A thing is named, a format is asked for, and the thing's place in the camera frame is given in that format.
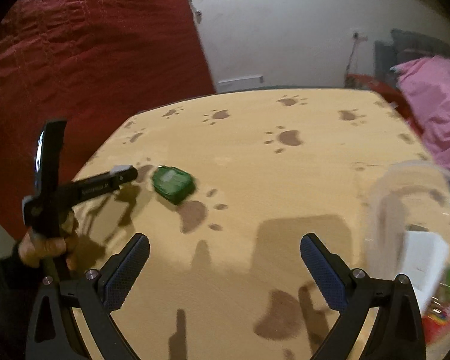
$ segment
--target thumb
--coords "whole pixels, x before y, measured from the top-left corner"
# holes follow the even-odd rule
[[[44,239],[35,245],[35,252],[39,258],[58,257],[67,251],[67,244],[63,238]]]

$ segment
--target blue gripper pad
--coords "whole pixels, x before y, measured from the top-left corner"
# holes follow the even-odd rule
[[[150,243],[143,234],[135,234],[120,254],[103,266],[99,280],[103,306],[108,311],[122,307],[143,266],[150,256]]]
[[[344,311],[348,305],[345,285],[308,235],[304,235],[300,242],[300,255],[328,307],[339,312]]]

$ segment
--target transparent plastic container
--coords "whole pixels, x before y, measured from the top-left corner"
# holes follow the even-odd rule
[[[393,280],[406,230],[438,233],[450,245],[450,172],[426,161],[392,165],[370,189],[365,224],[367,273]]]

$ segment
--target textured blue pad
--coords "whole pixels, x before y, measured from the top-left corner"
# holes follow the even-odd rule
[[[150,255],[147,237],[141,237],[104,287],[103,305],[108,311],[122,307],[133,283]]]
[[[327,301],[328,307],[339,312],[344,311],[348,304],[345,285],[313,241],[306,235],[300,242],[300,255]]]

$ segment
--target human hand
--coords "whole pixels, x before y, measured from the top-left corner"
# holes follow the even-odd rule
[[[30,232],[28,232],[18,246],[20,260],[26,266],[38,268],[41,259],[45,257],[58,257],[67,253],[66,261],[68,269],[71,271],[76,270],[77,259],[73,251],[78,242],[77,228],[78,221],[75,218],[73,210],[70,210],[65,222],[61,225],[61,229],[67,234],[65,237],[32,239]]]

